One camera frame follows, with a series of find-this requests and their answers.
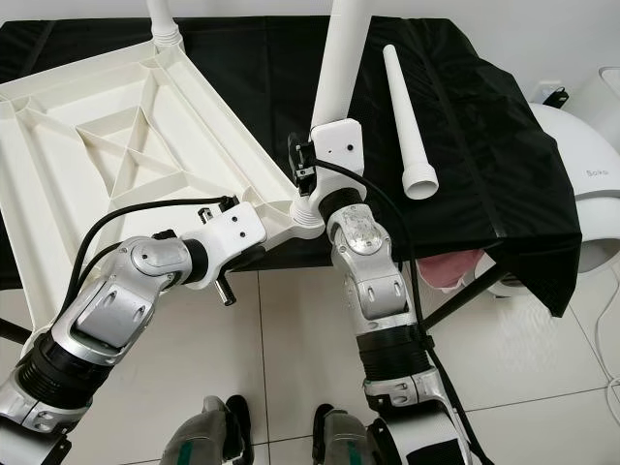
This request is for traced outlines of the pink object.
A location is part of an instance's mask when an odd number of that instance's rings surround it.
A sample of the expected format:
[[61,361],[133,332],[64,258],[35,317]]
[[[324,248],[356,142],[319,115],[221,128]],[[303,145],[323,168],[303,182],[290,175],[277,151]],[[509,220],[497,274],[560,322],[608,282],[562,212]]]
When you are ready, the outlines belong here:
[[438,291],[455,291],[462,284],[465,275],[477,266],[484,256],[481,249],[455,251],[417,260],[418,274],[422,282]]

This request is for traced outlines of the grey robot left leg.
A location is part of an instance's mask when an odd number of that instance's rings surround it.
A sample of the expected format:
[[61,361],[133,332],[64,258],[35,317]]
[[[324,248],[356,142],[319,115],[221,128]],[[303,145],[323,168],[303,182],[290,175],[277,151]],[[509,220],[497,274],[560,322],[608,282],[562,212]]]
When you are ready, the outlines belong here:
[[251,411],[243,395],[208,395],[202,412],[174,431],[159,465],[253,465]]

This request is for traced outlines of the black metal table leg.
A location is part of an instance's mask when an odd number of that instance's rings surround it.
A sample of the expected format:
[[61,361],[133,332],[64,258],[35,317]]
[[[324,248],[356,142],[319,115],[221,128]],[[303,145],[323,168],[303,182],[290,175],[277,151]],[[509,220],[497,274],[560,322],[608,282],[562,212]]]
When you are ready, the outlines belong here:
[[505,270],[503,265],[493,265],[488,268],[483,274],[480,274],[468,285],[465,285],[460,292],[453,294],[451,298],[448,298],[444,304],[440,305],[437,310],[430,313],[422,322],[422,328],[429,329],[434,325],[441,323],[443,319],[456,313],[460,307],[469,304],[475,297],[486,292],[488,288],[493,284],[501,282],[506,275],[509,274],[508,270]]
[[31,337],[31,329],[26,329],[9,320],[0,319],[0,337],[13,341],[15,344],[26,344]]

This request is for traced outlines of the grey robot right leg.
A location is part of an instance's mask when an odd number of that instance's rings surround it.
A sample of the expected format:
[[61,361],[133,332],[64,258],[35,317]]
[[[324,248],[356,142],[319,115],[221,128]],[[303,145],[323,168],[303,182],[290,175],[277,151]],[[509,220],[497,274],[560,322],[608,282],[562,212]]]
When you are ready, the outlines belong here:
[[314,465],[376,465],[366,425],[345,409],[320,404],[313,424]]

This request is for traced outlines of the black tablecloth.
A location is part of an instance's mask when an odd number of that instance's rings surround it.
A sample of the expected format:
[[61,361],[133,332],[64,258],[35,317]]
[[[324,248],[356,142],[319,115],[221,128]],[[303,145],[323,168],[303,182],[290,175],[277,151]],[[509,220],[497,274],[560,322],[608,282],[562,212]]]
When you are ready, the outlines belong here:
[[[287,138],[309,129],[322,63],[323,15],[182,17],[186,52],[280,167]],[[418,257],[482,249],[562,316],[576,285],[581,231],[557,142],[513,76],[479,57],[446,18],[369,23],[349,115],[362,125],[366,178],[400,183],[382,49],[397,48],[419,131],[440,187],[399,201]]]

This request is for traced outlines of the white plastic table top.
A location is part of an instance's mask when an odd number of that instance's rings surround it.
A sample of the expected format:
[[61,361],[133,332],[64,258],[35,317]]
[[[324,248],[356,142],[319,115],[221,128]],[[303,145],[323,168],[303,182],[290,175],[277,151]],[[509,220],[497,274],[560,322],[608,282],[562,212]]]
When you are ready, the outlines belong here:
[[32,324],[56,316],[90,227],[124,205],[235,196],[265,248],[313,239],[298,191],[181,49],[142,43],[0,87],[1,207]]

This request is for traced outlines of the white plastic table leg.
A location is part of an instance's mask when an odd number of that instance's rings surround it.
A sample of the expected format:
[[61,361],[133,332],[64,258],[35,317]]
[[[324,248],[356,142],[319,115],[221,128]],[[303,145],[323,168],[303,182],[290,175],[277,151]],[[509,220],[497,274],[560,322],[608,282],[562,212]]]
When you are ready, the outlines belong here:
[[426,155],[411,93],[394,45],[384,47],[384,65],[402,160],[403,192],[411,200],[428,200],[437,194],[439,180]]
[[[331,121],[350,118],[360,57],[371,21],[373,0],[333,0],[325,39],[325,50],[316,84],[311,129]],[[310,195],[300,195],[291,208],[294,223],[301,227],[324,225],[307,208]]]
[[152,44],[160,49],[183,49],[180,27],[174,22],[169,0],[145,0],[150,17]]

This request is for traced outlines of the grey robot leg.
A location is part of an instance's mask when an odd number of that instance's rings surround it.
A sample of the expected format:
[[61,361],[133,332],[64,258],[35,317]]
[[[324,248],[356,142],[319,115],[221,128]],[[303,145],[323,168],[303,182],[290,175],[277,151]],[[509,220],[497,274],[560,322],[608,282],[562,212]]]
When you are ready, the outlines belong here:
[[202,412],[174,431],[159,465],[253,465],[251,411],[243,395],[208,395]]
[[366,425],[345,409],[320,404],[313,424],[314,465],[376,465]]

